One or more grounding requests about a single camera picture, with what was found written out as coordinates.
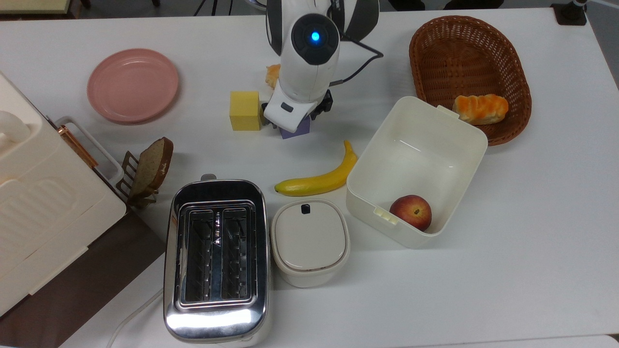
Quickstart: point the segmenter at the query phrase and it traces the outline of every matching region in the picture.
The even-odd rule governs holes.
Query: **white storage box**
[[[286,204],[271,226],[273,258],[295,287],[326,283],[348,260],[350,236],[342,212],[325,199]]]
[[[0,315],[116,223],[126,205],[0,73]]]
[[[443,107],[404,97],[393,107],[350,172],[350,213],[408,248],[443,231],[488,147],[486,135]],[[389,213],[401,196],[430,204],[425,232]]]

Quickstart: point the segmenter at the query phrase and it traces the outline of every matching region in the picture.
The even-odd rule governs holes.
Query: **brown basket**
[[[499,123],[477,126],[488,145],[504,144],[527,126],[531,95],[520,59],[509,40],[486,22],[459,15],[422,25],[409,46],[417,97],[451,110],[459,95],[496,94],[509,111]]]

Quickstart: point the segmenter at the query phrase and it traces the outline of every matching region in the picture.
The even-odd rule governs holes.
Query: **toy block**
[[[234,131],[259,131],[262,127],[257,91],[230,92],[230,124]]]
[[[297,131],[294,133],[288,132],[285,129],[280,128],[279,133],[282,136],[282,139],[288,139],[295,136],[300,136],[303,134],[308,134],[310,132],[310,117],[306,116],[301,123],[299,123],[299,127]]]

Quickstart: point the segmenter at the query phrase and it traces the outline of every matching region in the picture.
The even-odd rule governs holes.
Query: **black cable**
[[[198,12],[200,12],[200,9],[202,8],[202,5],[204,5],[205,2],[206,0],[202,0],[202,2],[200,2],[200,6],[197,7],[196,13],[194,13],[194,17],[197,16]]]
[[[217,0],[213,0],[213,10],[210,12],[210,15],[215,15],[217,11]]]
[[[358,40],[353,39],[352,37],[350,37],[350,36],[348,36],[348,35],[346,35],[346,34],[344,34],[344,33],[340,33],[340,34],[342,35],[342,37],[346,38],[348,41],[350,41],[350,42],[352,42],[352,43],[356,44],[357,46],[360,46],[360,47],[362,47],[362,48],[364,48],[364,49],[366,49],[366,50],[368,50],[368,51],[370,51],[370,52],[374,53],[376,56],[373,56],[373,57],[371,57],[370,59],[368,59],[365,63],[363,63],[363,65],[362,65],[359,69],[357,69],[357,71],[353,72],[353,73],[352,73],[352,75],[350,75],[350,76],[346,77],[346,78],[345,78],[345,79],[343,79],[343,80],[337,80],[337,81],[333,81],[333,82],[331,82],[331,83],[329,84],[329,87],[332,87],[332,86],[337,86],[337,85],[341,85],[341,84],[343,84],[344,82],[349,81],[350,79],[352,79],[353,77],[355,77],[355,76],[356,76],[359,72],[361,72],[361,70],[363,70],[363,69],[364,69],[364,68],[365,68],[365,67],[366,67],[366,66],[367,66],[367,65],[368,65],[371,61],[373,61],[374,59],[377,59],[377,58],[382,58],[382,57],[384,57],[384,54],[382,54],[382,52],[380,52],[380,51],[378,51],[378,50],[375,50],[374,48],[372,48],[372,47],[370,47],[370,46],[368,46],[368,45],[365,45],[365,44],[363,44],[363,43],[359,42]]]

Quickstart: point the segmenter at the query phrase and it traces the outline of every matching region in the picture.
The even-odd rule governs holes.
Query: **white cable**
[[[136,315],[138,315],[141,311],[145,310],[146,307],[148,307],[151,303],[153,303],[159,296],[161,296],[161,294],[163,294],[163,288],[159,290],[155,295],[153,295],[153,297],[151,297],[148,301],[146,301],[140,308],[136,309],[135,312],[131,313],[125,320],[123,320],[123,322],[120,323],[118,327],[116,328],[116,331],[114,331],[114,334],[112,335],[112,337],[110,337],[110,340],[108,341],[108,345],[105,346],[105,348],[110,348],[112,344],[114,344],[114,340],[116,340],[116,337],[118,336],[120,331],[123,329],[123,327],[128,322],[130,322],[133,318],[135,318]]]
[[[614,8],[614,9],[618,9],[618,10],[619,10],[619,5],[616,5],[616,4],[611,4],[611,3],[610,3],[610,2],[608,2],[608,1],[604,1],[604,0],[591,0],[591,1],[592,1],[592,2],[597,2],[598,4],[601,4],[601,5],[606,5],[606,6],[608,6],[608,7],[612,7],[612,8]]]

